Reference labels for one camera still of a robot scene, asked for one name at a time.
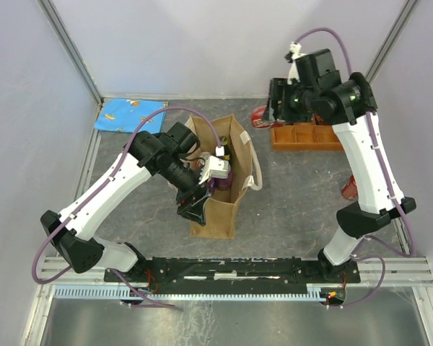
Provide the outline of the red cola can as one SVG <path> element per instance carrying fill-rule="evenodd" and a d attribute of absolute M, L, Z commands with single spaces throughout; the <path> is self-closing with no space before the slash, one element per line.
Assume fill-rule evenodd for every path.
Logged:
<path fill-rule="evenodd" d="M 254 111 L 252 111 L 251 116 L 250 116 L 252 126 L 254 128 L 257 128 L 257 129 L 268 129 L 268 128 L 281 127 L 280 123 L 269 122 L 269 121 L 263 119 L 263 114 L 264 114 L 265 110 L 266 110 L 266 106 L 261 106 L 261 107 L 254 109 Z"/>
<path fill-rule="evenodd" d="M 357 183 L 354 175 L 351 175 L 348 182 L 342 187 L 341 194 L 347 200 L 355 200 L 358 197 Z"/>
<path fill-rule="evenodd" d="M 197 158 L 197 167 L 204 167 L 210 156 L 211 153 L 208 151 L 201 152 Z"/>

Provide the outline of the purple soda can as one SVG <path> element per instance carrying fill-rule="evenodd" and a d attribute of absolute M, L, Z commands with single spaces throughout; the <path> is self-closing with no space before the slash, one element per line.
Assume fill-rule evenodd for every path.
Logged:
<path fill-rule="evenodd" d="M 226 178 L 216 178 L 215 179 L 215 188 L 220 191 L 229 190 L 232 186 L 232 170 L 228 172 Z"/>

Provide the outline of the green glass bottle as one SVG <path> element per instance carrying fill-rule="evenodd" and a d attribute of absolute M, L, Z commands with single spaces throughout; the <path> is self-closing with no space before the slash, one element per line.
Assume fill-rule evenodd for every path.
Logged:
<path fill-rule="evenodd" d="M 222 158 L 226 161 L 228 161 L 229 163 L 231 163 L 232 161 L 232 152 L 231 152 L 231 148 L 228 144 L 228 138 L 226 136 L 221 136 L 220 138 L 220 142 L 223 146 L 223 155 Z"/>

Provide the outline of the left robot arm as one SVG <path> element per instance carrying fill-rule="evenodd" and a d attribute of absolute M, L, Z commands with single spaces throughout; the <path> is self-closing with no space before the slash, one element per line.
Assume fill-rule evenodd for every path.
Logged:
<path fill-rule="evenodd" d="M 200 141 L 191 129 L 176 123 L 166 133 L 141 131 L 119 154 L 112 167 L 83 196 L 60 212 L 47 210 L 40 218 L 51 244 L 76 273 L 99 265 L 113 268 L 130 281 L 144 276 L 144 257 L 128 244 L 106 241 L 95 235 L 118 204 L 156 174 L 177 188 L 179 216 L 205 225 L 205 204 L 211 192 L 198 170 L 184 158 Z"/>

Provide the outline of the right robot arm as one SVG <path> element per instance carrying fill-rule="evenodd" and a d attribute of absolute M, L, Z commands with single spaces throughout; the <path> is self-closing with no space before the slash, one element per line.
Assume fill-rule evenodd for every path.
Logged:
<path fill-rule="evenodd" d="M 292 125 L 318 116 L 331 125 L 357 184 L 358 200 L 336 214 L 338 229 L 318 253 L 317 274 L 333 282 L 368 234 L 416 208 L 395 181 L 379 134 L 377 103 L 365 77 L 354 72 L 342 81 L 329 49 L 305 54 L 292 43 L 285 55 L 286 78 L 270 81 L 263 120 Z"/>

